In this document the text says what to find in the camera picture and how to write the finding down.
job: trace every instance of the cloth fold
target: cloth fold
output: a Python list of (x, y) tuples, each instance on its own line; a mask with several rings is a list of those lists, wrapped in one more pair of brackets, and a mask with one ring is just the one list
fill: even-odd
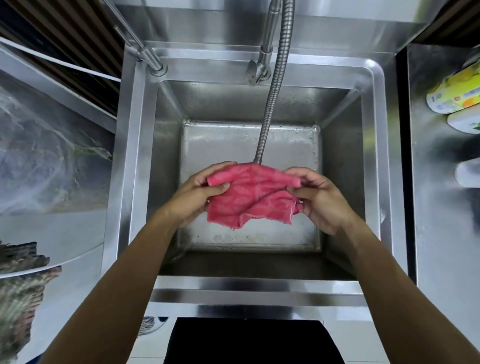
[(251, 218), (267, 218), (285, 224), (303, 211), (298, 198), (285, 188), (300, 187), (300, 178), (256, 163), (235, 164), (207, 178), (209, 186), (230, 182), (221, 195), (212, 196), (208, 205), (208, 222), (240, 229)]

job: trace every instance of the person's left hand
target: person's left hand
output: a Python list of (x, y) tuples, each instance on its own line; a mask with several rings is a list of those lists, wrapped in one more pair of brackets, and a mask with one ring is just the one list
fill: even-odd
[(206, 210), (208, 198), (222, 194), (230, 183), (219, 186), (207, 186), (207, 177), (214, 172), (236, 162), (223, 162), (213, 164), (191, 176), (172, 196), (161, 210), (168, 213), (178, 221), (179, 226), (187, 226)]

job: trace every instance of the stainless steel sink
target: stainless steel sink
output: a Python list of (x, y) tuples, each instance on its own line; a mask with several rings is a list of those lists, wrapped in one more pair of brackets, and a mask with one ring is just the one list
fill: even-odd
[[(155, 45), (160, 78), (125, 53), (103, 272), (191, 174), (250, 162), (258, 142), (269, 82), (244, 82), (257, 47)], [(397, 108), (391, 55), (292, 49), (263, 164), (330, 178), (406, 270)], [(304, 215), (232, 231), (202, 214), (177, 232), (149, 312), (370, 317), (338, 241)]]

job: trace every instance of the white bottle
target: white bottle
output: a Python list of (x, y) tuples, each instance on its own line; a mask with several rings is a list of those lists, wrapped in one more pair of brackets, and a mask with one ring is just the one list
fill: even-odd
[(480, 104), (448, 115), (447, 123), (461, 132), (480, 134)]
[(458, 163), (455, 167), (455, 179), (463, 187), (480, 188), (480, 158)]

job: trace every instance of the clear plastic sheet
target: clear plastic sheet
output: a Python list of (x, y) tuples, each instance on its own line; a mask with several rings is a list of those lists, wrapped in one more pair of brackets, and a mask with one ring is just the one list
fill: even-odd
[(0, 73), (0, 215), (105, 208), (113, 135)]

